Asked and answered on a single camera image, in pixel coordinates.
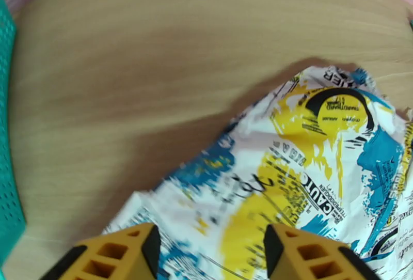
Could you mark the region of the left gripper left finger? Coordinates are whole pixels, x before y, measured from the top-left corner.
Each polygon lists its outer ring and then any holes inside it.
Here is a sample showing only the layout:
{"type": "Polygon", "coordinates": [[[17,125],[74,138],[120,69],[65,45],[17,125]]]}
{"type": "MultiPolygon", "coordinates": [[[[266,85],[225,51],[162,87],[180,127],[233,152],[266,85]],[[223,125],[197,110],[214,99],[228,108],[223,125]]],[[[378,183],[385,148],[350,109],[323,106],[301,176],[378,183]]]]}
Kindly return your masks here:
{"type": "Polygon", "coordinates": [[[156,279],[161,238],[143,223],[78,242],[42,279],[156,279]]]}

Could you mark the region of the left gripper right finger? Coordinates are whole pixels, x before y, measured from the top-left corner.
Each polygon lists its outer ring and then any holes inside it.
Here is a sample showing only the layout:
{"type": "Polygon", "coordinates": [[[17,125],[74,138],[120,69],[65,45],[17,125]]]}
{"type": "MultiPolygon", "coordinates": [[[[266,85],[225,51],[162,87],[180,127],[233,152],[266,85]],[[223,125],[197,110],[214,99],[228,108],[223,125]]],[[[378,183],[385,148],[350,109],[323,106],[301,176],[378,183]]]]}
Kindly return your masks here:
{"type": "Polygon", "coordinates": [[[345,243],[283,224],[264,234],[268,279],[378,279],[345,243]]]}

